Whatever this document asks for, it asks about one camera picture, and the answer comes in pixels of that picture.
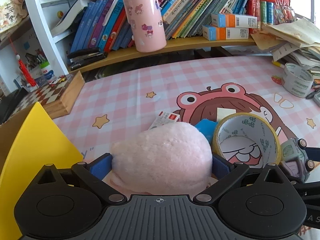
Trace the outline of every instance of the orange star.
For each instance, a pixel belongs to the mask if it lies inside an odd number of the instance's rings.
[[[156,95],[156,93],[154,93],[153,91],[150,93],[147,93],[146,98],[153,98]]]
[[[92,125],[92,127],[98,127],[99,129],[102,128],[102,126],[106,123],[110,122],[110,120],[107,118],[107,115],[101,117],[96,117],[96,122]]]
[[[309,119],[309,118],[307,118],[307,125],[310,125],[310,127],[311,127],[312,129],[314,129],[315,126],[316,126],[316,124],[313,122],[313,120],[312,120],[312,119]]]

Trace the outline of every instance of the white shelf post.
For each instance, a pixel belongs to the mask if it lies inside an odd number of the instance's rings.
[[[47,21],[44,17],[42,7],[39,0],[26,0],[26,5],[30,15],[30,19],[38,37],[39,43],[46,55],[50,66],[52,67],[55,75],[68,74],[68,69],[64,64],[57,46],[50,33]]]

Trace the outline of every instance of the barcode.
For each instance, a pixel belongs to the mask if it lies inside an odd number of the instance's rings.
[[[248,18],[248,26],[249,27],[256,27],[257,26],[257,19],[256,18]]]
[[[247,38],[248,37],[248,29],[241,29],[240,30],[240,37]]]

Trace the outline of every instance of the pink cup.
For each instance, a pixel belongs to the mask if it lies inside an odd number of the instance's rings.
[[[159,0],[123,0],[137,51],[152,52],[167,45]]]

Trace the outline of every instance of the pink plush toy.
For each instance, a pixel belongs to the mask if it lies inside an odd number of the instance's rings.
[[[203,191],[212,173],[207,139],[185,122],[166,124],[111,147],[108,184],[131,194],[183,195]]]

